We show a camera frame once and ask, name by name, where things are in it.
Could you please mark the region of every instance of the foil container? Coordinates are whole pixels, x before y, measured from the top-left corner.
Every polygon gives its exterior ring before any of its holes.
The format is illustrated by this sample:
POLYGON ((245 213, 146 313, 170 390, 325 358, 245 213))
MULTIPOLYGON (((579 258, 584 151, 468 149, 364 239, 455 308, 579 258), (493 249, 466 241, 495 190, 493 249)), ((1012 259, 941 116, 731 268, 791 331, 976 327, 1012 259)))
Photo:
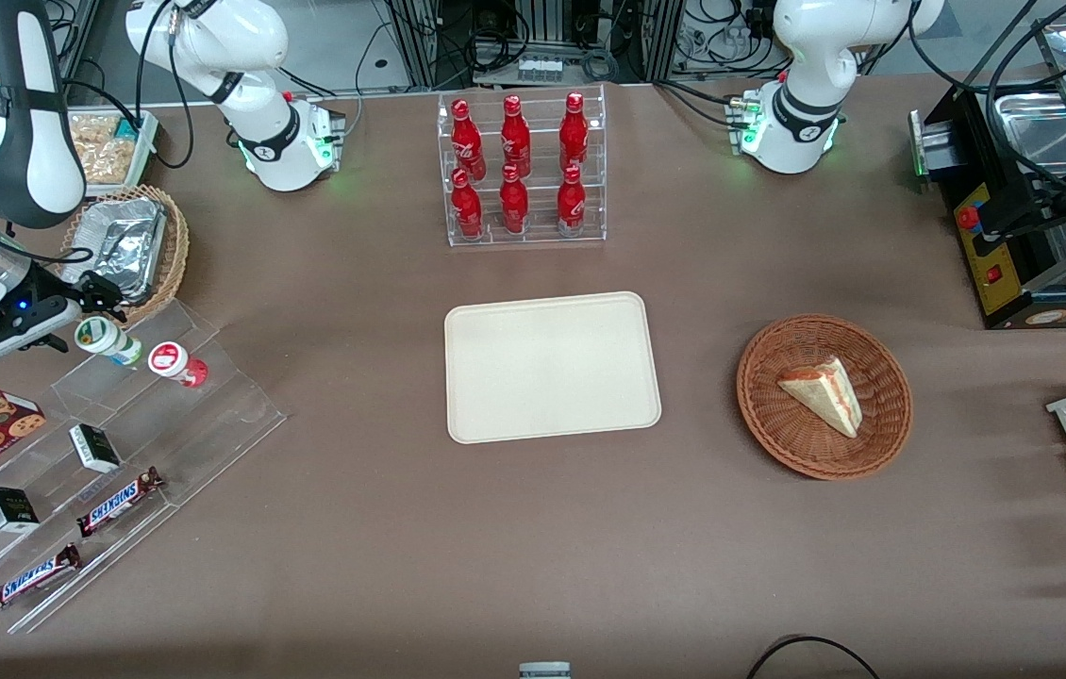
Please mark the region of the foil container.
POLYGON ((94 271, 118 285, 127 304, 138 306, 151 297, 151 284, 160 261, 167 208, 152 198, 95 203, 77 224, 72 248, 92 249, 86 262, 65 265, 60 278, 76 282, 94 271))

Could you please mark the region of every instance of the brown tablecloth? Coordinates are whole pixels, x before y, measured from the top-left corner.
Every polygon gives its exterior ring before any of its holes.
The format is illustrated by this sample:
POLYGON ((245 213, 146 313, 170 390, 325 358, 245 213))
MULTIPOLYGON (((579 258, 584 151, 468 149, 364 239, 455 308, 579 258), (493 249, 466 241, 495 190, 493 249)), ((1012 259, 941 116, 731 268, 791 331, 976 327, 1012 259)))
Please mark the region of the brown tablecloth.
MULTIPOLYGON (((796 632, 883 676, 1066 676, 1044 411, 1066 332, 981 329, 909 174, 906 114, 938 83, 857 83, 804 176, 731 158, 650 86, 607 92, 610 241, 506 253, 446 244, 435 96, 369 100, 342 172, 292 194, 196 109, 193 163, 155 174, 193 232, 180 297, 291 420, 38 631, 0 633, 0 676, 726 678, 796 632), (658 425, 451 441, 448 310, 614 290, 646 302, 658 425), (737 416, 744 343, 802 312, 860 323, 907 372, 914 435, 876 478, 796 476, 737 416)), ((183 119, 160 115, 176 158, 183 119)), ((9 356, 0 387, 36 394, 80 357, 9 356)))

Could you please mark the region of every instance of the bread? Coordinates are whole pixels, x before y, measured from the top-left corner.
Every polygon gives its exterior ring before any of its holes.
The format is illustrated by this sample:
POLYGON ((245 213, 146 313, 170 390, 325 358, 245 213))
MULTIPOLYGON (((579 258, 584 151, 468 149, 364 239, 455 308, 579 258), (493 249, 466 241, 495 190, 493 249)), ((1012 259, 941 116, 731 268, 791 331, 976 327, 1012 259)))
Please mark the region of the bread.
POLYGON ((847 370, 838 357, 831 356, 823 365, 790 370, 780 375, 777 384, 840 434, 856 438, 865 415, 860 413, 847 370))

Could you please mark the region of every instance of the black machine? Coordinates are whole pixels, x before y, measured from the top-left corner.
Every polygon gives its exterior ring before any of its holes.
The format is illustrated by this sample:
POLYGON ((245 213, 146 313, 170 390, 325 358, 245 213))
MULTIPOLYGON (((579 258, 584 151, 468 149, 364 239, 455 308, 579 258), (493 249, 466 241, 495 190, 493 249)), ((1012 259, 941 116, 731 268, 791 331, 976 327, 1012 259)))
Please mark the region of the black machine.
POLYGON ((1066 327, 1065 10, 1029 33, 1054 71, 1040 85, 996 75, 912 113, 916 168, 952 211, 989 328, 1066 327))

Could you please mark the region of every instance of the clear acrylic stand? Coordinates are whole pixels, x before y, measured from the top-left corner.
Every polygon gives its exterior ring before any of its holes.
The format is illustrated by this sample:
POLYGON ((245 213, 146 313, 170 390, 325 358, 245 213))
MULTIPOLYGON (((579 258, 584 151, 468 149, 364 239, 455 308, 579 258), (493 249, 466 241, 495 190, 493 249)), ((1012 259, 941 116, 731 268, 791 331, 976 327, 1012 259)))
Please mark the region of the clear acrylic stand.
POLYGON ((499 130, 504 124, 503 99, 494 92, 462 92, 440 95, 437 116, 437 142, 441 155, 441 185, 446 194, 446 224, 450 245, 521 245, 536 243, 569 244, 580 241, 604 241, 608 237, 605 188, 608 184, 608 155, 604 139, 607 117, 604 88, 578 86, 578 88, 530 88, 520 91, 520 107, 529 122, 532 134, 532 174, 524 177, 529 189, 529 227, 523 235, 514 236, 503 225, 499 205, 499 188, 503 184, 503 146, 499 130), (559 164, 559 127, 566 112, 567 94, 584 95, 584 116, 587 118, 587 160, 581 167, 581 183, 587 192, 584 203, 584 227, 579 236, 566 238, 559 233, 559 188, 562 185, 562 167, 559 164), (482 133, 482 158, 487 162, 487 176, 473 185, 482 200, 482 227, 484 233, 478 241, 467 241, 456 226, 454 203, 450 194, 454 185, 450 173, 456 167, 454 155, 454 116, 448 108, 454 99, 465 99, 470 104, 470 117, 482 133))
POLYGON ((54 383, 38 404, 50 425, 0 465, 0 486, 20 488, 42 521, 31 533, 0 533, 0 585, 76 543, 84 567, 21 594, 0 613, 9 633, 29 632, 124 553, 178 512, 220 473, 286 420, 261 387, 236 369, 215 330, 180 302, 131 328, 147 347, 176 340, 209 366, 197 389, 88 357, 54 383), (81 467, 68 430, 78 421, 106 430, 119 458, 113 473, 81 467), (76 519, 155 467, 167 482, 81 538, 76 519))

